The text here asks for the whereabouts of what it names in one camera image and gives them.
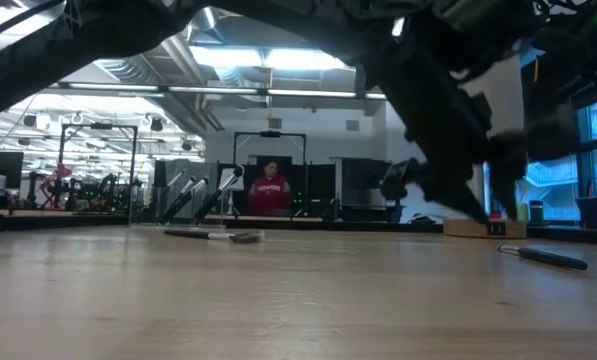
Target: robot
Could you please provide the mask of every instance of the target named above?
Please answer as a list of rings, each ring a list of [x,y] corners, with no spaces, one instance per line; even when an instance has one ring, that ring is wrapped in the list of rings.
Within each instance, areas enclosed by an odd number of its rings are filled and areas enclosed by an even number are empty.
[[[400,199],[406,184],[417,183],[426,200],[486,222],[467,181],[474,165],[488,163],[493,195],[515,218],[514,183],[524,176],[527,159],[562,157],[578,144],[575,127],[558,121],[558,108],[597,86],[597,0],[577,3],[67,0],[62,17],[0,51],[0,112],[94,60],[149,50],[184,30],[198,11],[214,6],[292,32],[356,67],[357,92],[381,88],[407,128],[404,136],[426,157],[389,170],[386,198]],[[568,11],[553,15],[555,6]],[[393,36],[396,21],[403,30]],[[532,125],[489,136],[486,97],[471,97],[461,85],[513,56],[521,40],[545,52],[526,99]]]

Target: red sweatshirt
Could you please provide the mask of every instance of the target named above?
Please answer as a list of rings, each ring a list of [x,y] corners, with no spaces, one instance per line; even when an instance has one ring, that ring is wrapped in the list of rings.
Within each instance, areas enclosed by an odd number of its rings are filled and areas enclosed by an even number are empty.
[[[278,215],[290,210],[291,192],[284,177],[266,176],[254,181],[249,191],[248,211],[254,216]]]

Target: computer screen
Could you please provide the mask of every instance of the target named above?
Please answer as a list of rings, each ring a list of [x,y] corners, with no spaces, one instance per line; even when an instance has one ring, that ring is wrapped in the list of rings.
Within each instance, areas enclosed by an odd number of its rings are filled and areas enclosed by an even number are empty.
[[[7,177],[7,189],[20,189],[23,152],[0,152],[0,175]]]

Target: table surface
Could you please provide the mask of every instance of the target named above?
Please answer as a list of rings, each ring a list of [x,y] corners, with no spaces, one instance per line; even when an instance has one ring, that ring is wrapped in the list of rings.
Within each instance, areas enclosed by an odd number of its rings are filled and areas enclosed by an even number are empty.
[[[597,246],[567,271],[436,234],[0,234],[0,359],[597,359]]]

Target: man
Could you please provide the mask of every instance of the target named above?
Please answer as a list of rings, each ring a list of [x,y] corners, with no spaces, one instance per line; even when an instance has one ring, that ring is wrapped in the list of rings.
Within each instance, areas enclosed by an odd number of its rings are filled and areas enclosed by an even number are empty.
[[[278,164],[270,161],[265,176],[254,181],[249,189],[248,210],[254,216],[290,216],[291,188],[278,174]]]

